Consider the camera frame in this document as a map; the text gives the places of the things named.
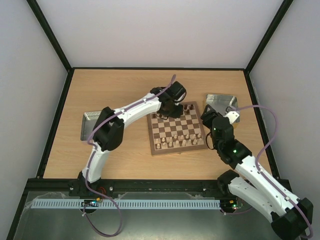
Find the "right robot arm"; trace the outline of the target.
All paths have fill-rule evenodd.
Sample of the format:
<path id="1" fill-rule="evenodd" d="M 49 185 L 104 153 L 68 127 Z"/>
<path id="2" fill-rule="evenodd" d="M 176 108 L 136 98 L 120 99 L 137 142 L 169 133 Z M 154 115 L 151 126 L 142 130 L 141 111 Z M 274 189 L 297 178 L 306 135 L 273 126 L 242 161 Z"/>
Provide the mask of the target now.
<path id="1" fill-rule="evenodd" d="M 209 104 L 201 115 L 202 124 L 210 132 L 212 148 L 231 167 L 218 178 L 218 191 L 243 199 L 262 214 L 282 240 L 313 237 L 312 202 L 299 198 L 277 181 L 259 163 L 259 157 L 235 138 L 233 123 L 239 118 L 238 109 L 221 115 Z"/>

